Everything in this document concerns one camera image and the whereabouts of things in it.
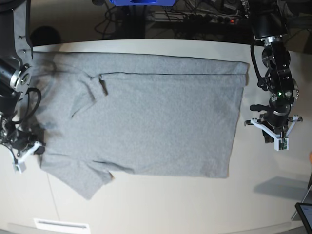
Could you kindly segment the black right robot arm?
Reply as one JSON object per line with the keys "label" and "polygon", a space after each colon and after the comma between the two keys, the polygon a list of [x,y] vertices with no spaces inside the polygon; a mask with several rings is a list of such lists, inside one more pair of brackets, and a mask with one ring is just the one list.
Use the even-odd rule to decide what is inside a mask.
{"label": "black right robot arm", "polygon": [[[41,92],[30,87],[33,47],[29,36],[29,0],[2,0],[0,2],[0,142],[19,154],[41,155],[44,143],[31,131],[20,130],[41,102]],[[30,93],[37,94],[33,110],[27,103],[20,120],[13,120],[17,104]]]}

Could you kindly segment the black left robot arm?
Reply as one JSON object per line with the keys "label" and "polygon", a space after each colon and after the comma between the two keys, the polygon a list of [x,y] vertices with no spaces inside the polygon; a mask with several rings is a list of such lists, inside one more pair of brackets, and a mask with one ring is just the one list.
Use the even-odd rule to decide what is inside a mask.
{"label": "black left robot arm", "polygon": [[276,151],[289,148],[289,134],[298,115],[290,112],[298,100],[299,89],[289,68],[291,57],[283,37],[287,27],[274,0],[243,0],[245,17],[249,20],[254,40],[250,52],[258,79],[257,86],[270,93],[268,105],[253,104],[250,110],[259,118],[245,121],[262,130],[266,143],[273,143]]}

